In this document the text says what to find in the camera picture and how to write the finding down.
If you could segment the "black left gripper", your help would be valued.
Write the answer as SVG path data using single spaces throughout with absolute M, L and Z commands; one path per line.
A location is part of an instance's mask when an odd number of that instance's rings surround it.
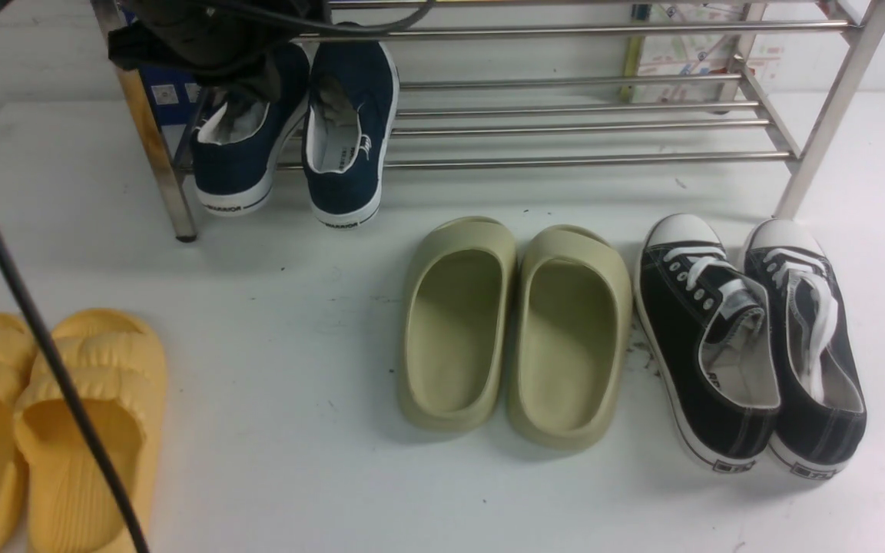
M 134 21 L 108 34 L 108 58 L 124 71 L 143 66 L 191 75 L 200 85 L 238 91 L 259 101 L 291 98 L 283 91 L 280 49 L 301 35 L 298 25 L 272 25 L 197 1 L 124 1 Z

